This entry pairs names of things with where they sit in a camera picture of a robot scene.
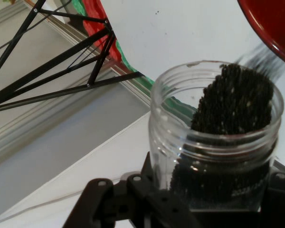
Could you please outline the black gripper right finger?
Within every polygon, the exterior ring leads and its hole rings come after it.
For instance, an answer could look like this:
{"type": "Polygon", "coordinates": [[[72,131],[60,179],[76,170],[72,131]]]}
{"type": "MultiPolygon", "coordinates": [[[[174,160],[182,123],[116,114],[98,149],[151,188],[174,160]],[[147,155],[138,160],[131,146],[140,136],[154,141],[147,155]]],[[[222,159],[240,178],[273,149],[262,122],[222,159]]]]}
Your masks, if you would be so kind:
{"type": "Polygon", "coordinates": [[[285,228],[285,171],[270,168],[257,226],[285,228]]]}

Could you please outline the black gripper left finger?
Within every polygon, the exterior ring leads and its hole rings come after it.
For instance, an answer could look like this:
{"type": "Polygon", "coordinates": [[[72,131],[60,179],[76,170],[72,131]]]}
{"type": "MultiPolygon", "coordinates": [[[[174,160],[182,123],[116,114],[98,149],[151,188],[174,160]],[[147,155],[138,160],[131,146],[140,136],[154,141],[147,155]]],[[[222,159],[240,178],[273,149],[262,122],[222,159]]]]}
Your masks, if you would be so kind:
{"type": "Polygon", "coordinates": [[[177,197],[153,185],[150,154],[142,170],[117,184],[109,179],[87,183],[65,228],[114,228],[129,220],[135,228],[195,228],[197,219],[177,197]]]}

